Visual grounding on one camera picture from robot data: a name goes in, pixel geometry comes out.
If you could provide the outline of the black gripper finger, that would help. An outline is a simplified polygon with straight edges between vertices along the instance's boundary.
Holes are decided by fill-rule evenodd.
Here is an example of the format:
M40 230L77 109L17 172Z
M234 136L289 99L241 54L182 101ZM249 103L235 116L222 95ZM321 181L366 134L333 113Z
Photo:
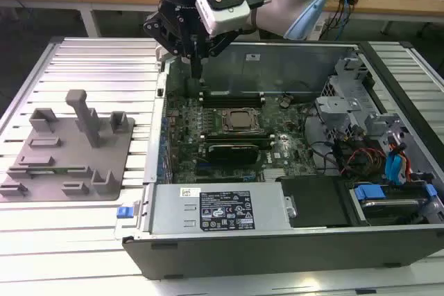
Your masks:
M200 78L203 72L202 61L210 57L216 57L226 49L237 37L239 31L229 31L215 37L207 33L199 33L196 43L196 77Z
M157 11L146 19L144 30L169 53L187 60L192 78L197 78L196 47L187 24L183 11L175 11L171 16Z

